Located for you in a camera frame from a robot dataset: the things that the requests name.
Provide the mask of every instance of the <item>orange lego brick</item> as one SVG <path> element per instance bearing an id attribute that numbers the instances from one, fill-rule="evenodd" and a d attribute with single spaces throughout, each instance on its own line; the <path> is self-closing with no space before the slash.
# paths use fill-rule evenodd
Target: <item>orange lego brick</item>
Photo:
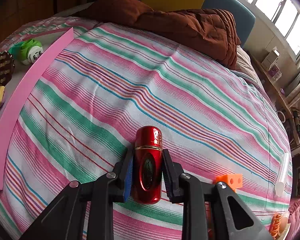
<path id="1" fill-rule="evenodd" d="M 223 181 L 232 189 L 242 187 L 242 174 L 225 174 L 216 177 L 216 182 Z"/>
<path id="2" fill-rule="evenodd" d="M 236 174 L 235 175 L 235 180 L 238 183 L 236 188 L 241 188 L 242 187 L 242 174 Z"/>

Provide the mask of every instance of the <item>green stripe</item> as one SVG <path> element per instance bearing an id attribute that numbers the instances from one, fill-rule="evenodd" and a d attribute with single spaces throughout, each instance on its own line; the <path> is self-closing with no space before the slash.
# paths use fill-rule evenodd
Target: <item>green stripe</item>
<path id="1" fill-rule="evenodd" d="M 15 222 L 13 220 L 11 220 L 10 216 L 7 214 L 7 212 L 6 212 L 5 208 L 3 207 L 3 205 L 1 204 L 1 202 L 0 202 L 0 212 L 5 217 L 5 219 L 10 224 L 10 226 L 16 231 L 17 235 L 21 236 L 20 230 L 17 228 Z"/>
<path id="2" fill-rule="evenodd" d="M 264 226 L 270 225 L 272 221 L 272 218 L 269 219 L 261 219 L 261 224 L 263 224 Z"/>
<path id="3" fill-rule="evenodd" d="M 66 24 L 66 23 L 62 23 L 62 24 L 51 24 L 51 25 L 49 25 L 49 26 L 43 26 L 43 25 L 40 25 L 40 26 L 38 26 L 37 27 L 37 30 L 38 31 L 42 31 L 42 30 L 45 30 L 45 29 L 47 29 L 47 28 L 49 28 L 49 30 L 53 30 L 53 29 L 55 29 L 55 27 L 57 27 L 57 26 L 59 26 L 59 27 L 62 27 L 62 28 L 65 28 L 65 27 L 73 27 L 74 29 L 78 29 L 78 30 L 80 30 L 82 33 L 86 33 L 88 30 L 87 29 L 85 29 L 84 27 L 82 27 L 82 26 L 79 26 L 79 25 L 75 25 L 75 26 L 72 26 L 72 25 L 68 25 L 68 24 Z"/>
<path id="4" fill-rule="evenodd" d="M 163 208 L 158 208 L 154 205 L 142 205 L 134 202 L 130 197 L 126 203 L 117 203 L 119 206 L 130 210 L 132 212 L 138 213 L 140 215 L 153 218 L 159 221 L 182 225 L 182 213 L 173 212 Z"/>
<path id="5" fill-rule="evenodd" d="M 289 206 L 289 204 L 273 203 L 273 202 L 265 201 L 263 199 L 253 198 L 241 194 L 238 194 L 238 196 L 247 205 L 259 206 L 265 208 L 276 208 L 276 209 L 286 209 Z"/>
<path id="6" fill-rule="evenodd" d="M 104 145 L 118 158 L 122 158 L 123 154 L 126 152 L 126 147 L 112 133 L 95 125 L 88 118 L 75 110 L 68 102 L 59 97 L 50 86 L 41 80 L 38 80 L 35 87 L 54 108 L 60 111 L 61 114 L 63 114 L 73 125 L 78 127 L 84 134 Z"/>
<path id="7" fill-rule="evenodd" d="M 160 54 L 158 53 L 155 53 L 154 51 L 146 48 L 146 47 L 143 47 L 139 44 L 135 44 L 133 43 L 132 41 L 129 41 L 125 38 L 121 38 L 121 37 L 117 37 L 113 34 L 110 34 L 110 33 L 107 33 L 105 31 L 103 31 L 101 28 L 95 28 L 93 31 L 96 31 L 98 32 L 100 35 L 102 36 L 110 36 L 112 39 L 116 39 L 120 42 L 125 42 L 126 44 L 129 45 L 129 47 L 136 47 L 136 50 L 138 51 L 145 51 L 145 53 L 147 55 L 152 55 L 153 57 L 155 58 L 159 58 L 158 61 L 160 62 L 169 62 L 170 65 L 173 65 L 176 69 L 178 70 L 181 70 L 183 71 L 187 76 L 192 76 L 194 77 L 195 79 L 197 79 L 200 83 L 205 83 L 205 85 L 208 85 L 209 88 L 210 88 L 210 91 L 213 92 L 214 95 L 216 95 L 218 98 L 221 98 L 221 100 L 223 102 L 228 102 L 229 105 L 235 107 L 238 109 L 238 111 L 242 114 L 242 116 L 245 117 L 246 120 L 250 120 L 250 123 L 253 123 L 255 127 L 258 127 L 260 130 L 263 131 L 264 135 L 265 135 L 265 138 L 262 138 L 260 133 L 258 131 L 256 131 L 256 129 L 253 129 L 253 128 L 249 128 L 247 127 L 246 124 L 242 123 L 241 122 L 241 119 L 236 119 L 234 118 L 234 115 L 232 112 L 227 112 L 227 110 L 222 107 L 222 106 L 218 106 L 215 104 L 215 101 L 214 100 L 211 100 L 210 99 L 210 96 L 209 95 L 204 95 L 202 92 L 200 92 L 200 90 L 198 90 L 197 88 L 193 87 L 192 85 L 186 83 L 184 80 L 178 80 L 176 78 L 174 78 L 173 76 L 171 76 L 164 68 L 164 65 L 163 64 L 149 64 L 147 61 L 143 60 L 141 57 L 136 57 L 135 53 L 130 53 L 128 51 L 122 51 L 120 49 L 117 49 L 117 47 L 109 44 L 108 42 L 105 42 L 104 40 L 102 39 L 96 39 L 96 38 L 92 38 L 92 37 L 89 37 L 89 34 L 86 34 L 86 35 L 82 35 L 80 38 L 82 39 L 85 39 L 86 41 L 88 42 L 93 42 L 93 43 L 96 43 L 100 46 L 102 46 L 103 48 L 109 50 L 109 51 L 113 51 L 125 58 L 128 58 L 130 60 L 134 60 L 136 62 L 138 62 L 141 66 L 144 66 L 148 69 L 151 69 L 151 70 L 155 70 L 157 69 L 161 75 L 163 77 L 165 77 L 166 79 L 170 80 L 171 82 L 175 83 L 176 85 L 178 85 L 179 87 L 182 87 L 184 88 L 185 90 L 188 90 L 189 92 L 191 92 L 192 94 L 196 95 L 197 97 L 199 97 L 206 105 L 209 105 L 211 108 L 217 110 L 218 112 L 220 112 L 221 114 L 223 114 L 224 117 L 226 117 L 227 119 L 231 120 L 234 124 L 236 124 L 238 127 L 240 127 L 242 130 L 246 130 L 247 132 L 253 134 L 258 142 L 260 143 L 260 145 L 262 145 L 264 147 L 264 149 L 269 149 L 269 145 L 266 141 L 266 138 L 270 138 L 271 139 L 271 143 L 277 145 L 277 143 L 274 141 L 274 139 L 271 137 L 271 135 L 269 134 L 268 130 L 260 125 L 258 122 L 255 121 L 255 119 L 253 119 L 251 117 L 251 115 L 247 114 L 247 111 L 239 106 L 238 104 L 234 104 L 234 102 L 228 97 L 226 96 L 224 93 L 222 93 L 218 88 L 216 88 L 213 83 L 207 79 L 207 78 L 204 78 L 202 76 L 199 76 L 197 75 L 196 73 L 193 73 L 189 70 L 187 70 L 186 68 L 182 67 L 181 65 L 179 64 L 176 64 L 175 62 L 172 61 L 172 59 L 170 57 L 164 57 L 164 56 L 161 56 Z M 278 147 L 277 149 L 278 152 L 282 152 L 282 149 L 280 149 Z M 278 160 L 278 162 L 281 161 L 281 157 L 276 153 L 276 152 L 273 152 L 271 151 L 270 154 Z"/>
<path id="8" fill-rule="evenodd" d="M 35 119 L 27 112 L 25 106 L 20 112 L 20 116 L 31 131 L 31 133 L 36 137 L 42 147 L 72 176 L 74 176 L 81 183 L 86 183 L 96 180 L 98 177 L 87 171 L 84 167 L 80 166 L 77 162 L 72 160 L 44 130 Z"/>

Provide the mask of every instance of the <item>screw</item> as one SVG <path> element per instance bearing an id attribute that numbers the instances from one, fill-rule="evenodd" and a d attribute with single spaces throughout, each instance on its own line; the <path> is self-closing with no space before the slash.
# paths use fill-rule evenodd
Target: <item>screw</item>
<path id="1" fill-rule="evenodd" d="M 107 178 L 108 178 L 108 179 L 114 179 L 115 176 L 117 176 L 117 174 L 115 174 L 114 172 L 108 172 L 108 173 L 107 173 Z"/>
<path id="2" fill-rule="evenodd" d="M 223 181 L 220 181 L 220 182 L 217 183 L 217 186 L 218 186 L 218 187 L 221 187 L 221 188 L 226 188 L 226 187 L 227 187 L 227 184 L 224 183 Z"/>
<path id="3" fill-rule="evenodd" d="M 79 186 L 79 182 L 77 180 L 73 180 L 69 183 L 70 187 L 78 187 Z"/>
<path id="4" fill-rule="evenodd" d="M 181 173 L 181 178 L 183 179 L 190 179 L 191 175 L 189 173 Z"/>

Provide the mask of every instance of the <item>red cylindrical container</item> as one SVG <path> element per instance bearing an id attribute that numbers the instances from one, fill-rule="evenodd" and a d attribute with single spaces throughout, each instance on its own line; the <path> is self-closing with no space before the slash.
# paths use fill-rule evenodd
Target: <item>red cylindrical container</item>
<path id="1" fill-rule="evenodd" d="M 136 202 L 155 204 L 161 198 L 162 134 L 154 126 L 136 134 L 131 194 Z"/>

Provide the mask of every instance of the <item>pillow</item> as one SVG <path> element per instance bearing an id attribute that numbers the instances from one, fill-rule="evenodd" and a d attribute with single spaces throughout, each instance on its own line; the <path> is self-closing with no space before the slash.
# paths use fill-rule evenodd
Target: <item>pillow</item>
<path id="1" fill-rule="evenodd" d="M 234 70 L 248 75 L 255 82 L 257 82 L 260 87 L 263 87 L 256 71 L 254 70 L 254 68 L 251 65 L 250 57 L 241 48 L 241 46 L 237 46 L 237 62 L 235 64 Z"/>

